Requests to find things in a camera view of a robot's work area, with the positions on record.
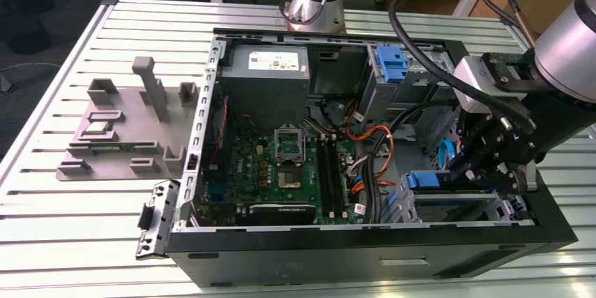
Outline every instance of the metal bracket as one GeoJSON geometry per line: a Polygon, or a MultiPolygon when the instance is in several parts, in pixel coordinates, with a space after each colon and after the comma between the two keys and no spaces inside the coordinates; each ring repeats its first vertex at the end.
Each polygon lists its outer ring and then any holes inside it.
{"type": "Polygon", "coordinates": [[[469,213],[462,220],[474,221],[482,214],[489,221],[510,221],[514,215],[513,206],[508,200],[496,198],[469,213]]]}
{"type": "Polygon", "coordinates": [[[141,229],[137,260],[168,258],[169,229],[174,216],[176,198],[180,182],[168,180],[157,183],[150,193],[149,202],[144,204],[137,227],[141,229]]]}
{"type": "Polygon", "coordinates": [[[521,79],[520,73],[536,71],[526,61],[525,55],[485,53],[481,56],[489,74],[494,80],[494,86],[504,92],[549,92],[554,88],[538,78],[521,79]]]}
{"type": "Polygon", "coordinates": [[[520,170],[525,175],[526,191],[536,191],[538,189],[538,184],[536,183],[536,162],[530,161],[520,170]]]}

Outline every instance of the table surface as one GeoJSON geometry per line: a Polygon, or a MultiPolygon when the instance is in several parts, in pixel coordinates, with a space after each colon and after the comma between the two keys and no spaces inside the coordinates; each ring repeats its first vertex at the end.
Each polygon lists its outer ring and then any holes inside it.
{"type": "MultiPolygon", "coordinates": [[[[521,52],[489,19],[401,14],[416,38],[461,40],[472,54],[521,52]]],[[[385,13],[346,10],[348,33],[392,36],[385,13]]],[[[10,151],[0,163],[2,297],[592,297],[596,292],[596,142],[581,132],[540,165],[578,242],[530,255],[476,278],[288,287],[197,288],[170,260],[134,260],[137,215],[157,181],[60,182],[64,148],[94,78],[141,86],[136,56],[156,60],[166,87],[204,82],[214,27],[282,30],[273,6],[120,0],[101,6],[10,151]]]]}

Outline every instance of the green circuit board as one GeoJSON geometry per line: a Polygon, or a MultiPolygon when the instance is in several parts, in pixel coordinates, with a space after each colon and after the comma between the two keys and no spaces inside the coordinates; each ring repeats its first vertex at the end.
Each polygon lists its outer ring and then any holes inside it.
{"type": "MultiPolygon", "coordinates": [[[[321,212],[316,138],[308,137],[304,141],[305,160],[300,166],[292,162],[276,164],[273,143],[273,136],[236,138],[230,154],[230,177],[225,187],[225,201],[305,203],[316,207],[316,224],[352,223],[354,220],[349,216],[329,218],[321,212]]],[[[342,158],[353,155],[350,142],[337,141],[337,153],[342,158]]]]}

